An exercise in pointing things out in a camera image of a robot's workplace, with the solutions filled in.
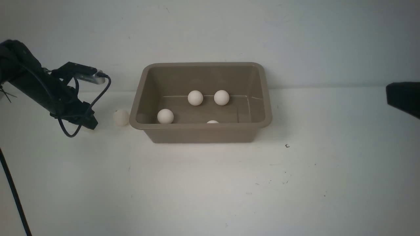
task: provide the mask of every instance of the beige plastic bin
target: beige plastic bin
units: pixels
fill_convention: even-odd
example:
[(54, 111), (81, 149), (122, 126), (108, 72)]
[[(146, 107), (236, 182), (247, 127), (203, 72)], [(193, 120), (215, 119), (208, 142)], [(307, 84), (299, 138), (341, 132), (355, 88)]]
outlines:
[[(204, 95), (199, 106), (188, 103), (189, 92)], [(213, 95), (226, 90), (229, 103), (217, 105)], [(159, 124), (161, 109), (174, 114)], [(210, 120), (219, 123), (207, 124)], [(131, 108), (130, 124), (154, 143), (252, 142), (271, 123), (264, 68), (257, 63), (159, 63), (143, 70)]]

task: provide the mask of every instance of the robotic arm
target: robotic arm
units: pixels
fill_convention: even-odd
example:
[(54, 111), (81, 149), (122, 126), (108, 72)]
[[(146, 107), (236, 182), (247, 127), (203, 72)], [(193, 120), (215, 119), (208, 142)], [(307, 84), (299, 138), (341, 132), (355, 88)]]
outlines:
[[(76, 83), (75, 88), (68, 86), (72, 78)], [(108, 79), (107, 86), (91, 104), (78, 99), (78, 79), (103, 84), (105, 78)], [(68, 62), (49, 71), (17, 40), (0, 43), (0, 89), (5, 82), (9, 82), (47, 109), (52, 117), (58, 119), (64, 133), (69, 137), (75, 136), (81, 126), (95, 129), (98, 122), (93, 116), (92, 106), (111, 84), (109, 76), (102, 71), (76, 63)], [(66, 131), (62, 119), (78, 125), (74, 134), (70, 135)]]

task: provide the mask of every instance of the white wall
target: white wall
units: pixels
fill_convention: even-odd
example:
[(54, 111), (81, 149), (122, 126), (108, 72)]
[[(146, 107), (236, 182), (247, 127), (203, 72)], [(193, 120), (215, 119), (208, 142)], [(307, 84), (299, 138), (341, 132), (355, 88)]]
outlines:
[(271, 88), (420, 81), (417, 0), (4, 1), (0, 40), (100, 68), (114, 91), (157, 62), (253, 61)]

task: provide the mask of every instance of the black object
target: black object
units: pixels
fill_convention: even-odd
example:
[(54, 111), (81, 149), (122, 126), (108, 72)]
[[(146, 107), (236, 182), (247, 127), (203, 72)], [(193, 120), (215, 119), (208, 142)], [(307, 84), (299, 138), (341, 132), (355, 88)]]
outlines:
[[(76, 88), (67, 85), (72, 78), (75, 80)], [(92, 104), (78, 99), (77, 79), (102, 84), (105, 78), (108, 78), (108, 85)], [(52, 117), (58, 119), (68, 137), (75, 136), (81, 126), (95, 129), (98, 122), (91, 108), (111, 83), (109, 76), (102, 71), (71, 62), (49, 71), (43, 68), (29, 49), (17, 40), (7, 40), (0, 44), (0, 84), (7, 81), (47, 109)], [(79, 125), (76, 132), (70, 135), (61, 119)]]
[(389, 84), (386, 100), (389, 105), (420, 119), (420, 82)]
[(0, 149), (0, 162), (3, 166), (4, 174), (6, 175), (7, 182), (9, 183), (10, 190), (12, 191), (13, 199), (15, 200), (16, 207), (18, 208), (19, 216), (21, 217), (22, 225), (27, 236), (32, 236), (31, 230), (29, 229), (28, 221), (26, 220), (24, 210), (22, 208), (21, 201), (19, 199), (18, 191), (16, 190), (15, 183), (13, 182), (12, 175), (10, 174), (9, 167), (6, 164), (6, 159)]

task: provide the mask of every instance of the black cable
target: black cable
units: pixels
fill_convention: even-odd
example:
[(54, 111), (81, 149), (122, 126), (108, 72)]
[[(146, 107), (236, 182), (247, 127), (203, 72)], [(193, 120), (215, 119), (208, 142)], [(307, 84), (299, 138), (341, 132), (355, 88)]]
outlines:
[(0, 161), (3, 166), (4, 174), (6, 175), (7, 182), (9, 183), (10, 190), (12, 191), (13, 199), (15, 200), (16, 207), (18, 208), (19, 216), (21, 217), (22, 225), (27, 236), (32, 236), (31, 230), (29, 229), (28, 221), (26, 220), (24, 210), (22, 208), (21, 201), (19, 199), (18, 191), (16, 190), (15, 184), (10, 174), (9, 167), (6, 164), (6, 159), (0, 149)]
[(84, 113), (84, 115), (83, 115), (83, 117), (80, 119), (80, 121), (79, 121), (79, 125), (77, 126), (77, 129), (76, 129), (76, 131), (73, 133), (73, 134), (69, 134), (68, 132), (67, 132), (67, 130), (66, 130), (66, 128), (64, 127), (64, 124), (63, 124), (63, 120), (61, 119), (61, 115), (58, 113), (58, 110), (57, 110), (57, 107), (55, 106), (55, 103), (54, 103), (54, 97), (53, 97), (53, 95), (51, 94), (51, 92), (50, 92), (50, 90), (48, 89), (48, 87), (45, 85), (45, 83), (31, 70), (31, 69), (29, 69), (28, 67), (26, 67), (24, 64), (22, 64), (22, 63), (20, 63), (20, 62), (18, 62), (18, 61), (15, 61), (15, 60), (12, 60), (12, 59), (10, 59), (10, 58), (7, 58), (7, 57), (0, 57), (0, 58), (4, 58), (4, 59), (7, 59), (7, 60), (9, 60), (9, 61), (12, 61), (12, 62), (14, 62), (14, 63), (17, 63), (18, 65), (20, 65), (21, 67), (23, 67), (23, 68), (25, 68), (30, 74), (32, 74), (37, 80), (38, 80), (38, 82), (41, 84), (41, 86), (45, 89), (45, 91), (46, 91), (46, 93), (47, 93), (47, 95), (50, 97), (50, 99), (51, 99), (51, 102), (52, 102), (52, 106), (54, 107), (54, 111), (55, 111), (55, 113), (56, 113), (56, 115), (57, 115), (57, 119), (58, 119), (58, 123), (60, 124), (60, 127), (61, 127), (61, 130), (64, 132), (64, 134), (67, 136), (67, 137), (70, 137), (70, 138), (73, 138), (74, 136), (76, 136), (77, 135), (77, 133), (80, 131), (80, 128), (81, 128), (81, 122), (82, 122), (82, 120), (83, 120), (83, 118), (87, 118), (87, 114), (89, 113), (89, 111), (92, 109), (92, 106), (103, 96), (103, 94), (108, 90), (108, 88), (109, 88), (109, 86), (111, 85), (111, 78), (107, 75), (107, 74), (104, 74), (104, 73), (102, 73), (102, 72), (98, 72), (97, 73), (97, 75), (99, 76), (99, 77), (104, 77), (104, 78), (107, 78), (108, 79), (108, 84), (106, 85), (106, 87), (104, 88), (104, 90), (93, 100), (93, 102), (90, 104), (90, 106), (87, 108), (87, 110), (86, 110), (86, 112)]

